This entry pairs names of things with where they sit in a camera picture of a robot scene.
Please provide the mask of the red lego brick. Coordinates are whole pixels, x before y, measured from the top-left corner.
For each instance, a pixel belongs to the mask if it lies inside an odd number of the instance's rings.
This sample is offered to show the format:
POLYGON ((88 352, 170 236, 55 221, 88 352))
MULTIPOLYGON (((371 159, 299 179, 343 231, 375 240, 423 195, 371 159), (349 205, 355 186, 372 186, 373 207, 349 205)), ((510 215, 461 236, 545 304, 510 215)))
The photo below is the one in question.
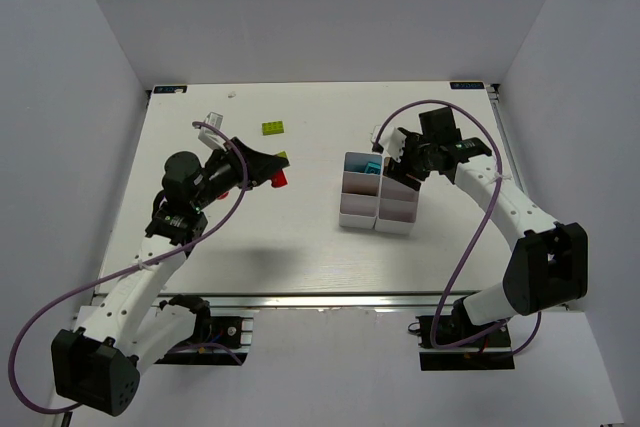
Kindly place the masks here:
POLYGON ((279 171, 271 178, 272 188, 282 188, 287 185, 288 185, 288 180, 283 170, 279 171))

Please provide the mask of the teal curved lego brick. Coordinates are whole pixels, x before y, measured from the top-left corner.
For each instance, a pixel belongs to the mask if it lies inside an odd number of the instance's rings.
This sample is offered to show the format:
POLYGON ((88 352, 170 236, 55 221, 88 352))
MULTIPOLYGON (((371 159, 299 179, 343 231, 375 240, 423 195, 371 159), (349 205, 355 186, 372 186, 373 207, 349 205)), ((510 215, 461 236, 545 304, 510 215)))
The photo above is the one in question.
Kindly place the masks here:
POLYGON ((381 165, 379 163, 376 163, 376 162, 368 162, 365 165, 364 173, 365 174, 372 174, 372 175, 380 175, 381 174, 381 165))

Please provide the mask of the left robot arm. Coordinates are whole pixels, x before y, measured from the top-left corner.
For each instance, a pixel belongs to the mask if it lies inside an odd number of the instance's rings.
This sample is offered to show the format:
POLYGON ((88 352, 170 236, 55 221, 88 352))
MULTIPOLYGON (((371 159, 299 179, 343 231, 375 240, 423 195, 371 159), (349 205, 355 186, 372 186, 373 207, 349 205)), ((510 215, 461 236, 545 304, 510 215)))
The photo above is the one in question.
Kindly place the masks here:
POLYGON ((204 236, 204 210, 231 189, 286 183, 288 160, 255 151, 232 138, 207 162, 181 151, 164 164, 162 189, 137 256, 135 272, 121 276, 100 306, 51 344, 56 393, 118 416, 130 405, 143 373, 172 348, 198 345, 213 329, 207 301, 177 295, 160 304, 149 327, 142 322, 170 277, 204 236))

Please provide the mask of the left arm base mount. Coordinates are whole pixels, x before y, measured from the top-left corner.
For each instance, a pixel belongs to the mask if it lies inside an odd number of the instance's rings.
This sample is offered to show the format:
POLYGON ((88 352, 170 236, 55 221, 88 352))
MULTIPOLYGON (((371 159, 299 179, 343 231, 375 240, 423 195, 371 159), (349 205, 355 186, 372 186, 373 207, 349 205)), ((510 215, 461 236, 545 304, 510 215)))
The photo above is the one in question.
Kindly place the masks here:
POLYGON ((169 346, 155 361, 158 365, 242 366, 253 334, 253 318, 212 309, 210 302, 193 295, 177 295, 159 302, 154 317, 184 317, 187 336, 169 346))

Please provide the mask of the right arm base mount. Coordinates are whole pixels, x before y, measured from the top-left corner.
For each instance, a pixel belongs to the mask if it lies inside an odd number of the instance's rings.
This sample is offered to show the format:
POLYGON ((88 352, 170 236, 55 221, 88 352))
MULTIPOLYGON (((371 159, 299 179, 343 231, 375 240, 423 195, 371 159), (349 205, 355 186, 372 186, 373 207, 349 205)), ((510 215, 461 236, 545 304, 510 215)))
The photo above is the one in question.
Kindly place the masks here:
POLYGON ((432 316, 418 316, 407 332, 418 340, 420 370, 423 372, 507 371, 515 369, 511 337, 507 327, 453 349, 436 349, 429 333, 432 316))

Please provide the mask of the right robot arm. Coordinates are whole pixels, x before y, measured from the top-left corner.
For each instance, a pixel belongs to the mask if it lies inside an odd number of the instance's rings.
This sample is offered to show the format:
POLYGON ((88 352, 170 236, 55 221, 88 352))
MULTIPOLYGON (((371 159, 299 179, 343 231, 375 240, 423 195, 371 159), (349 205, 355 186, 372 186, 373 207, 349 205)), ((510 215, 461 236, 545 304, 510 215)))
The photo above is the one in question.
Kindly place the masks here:
POLYGON ((436 307, 429 331, 432 347, 459 348, 503 328, 516 316, 578 300, 588 291, 589 245, 577 222, 562 223, 538 207, 504 171, 497 143, 489 132, 466 138, 454 115, 459 107, 446 102, 420 114, 420 129, 393 130, 385 168, 388 177, 418 190, 431 174, 446 177, 483 212, 441 297, 447 299, 481 234, 493 224, 510 249, 502 279, 495 285, 456 300, 446 323, 444 305, 436 307))

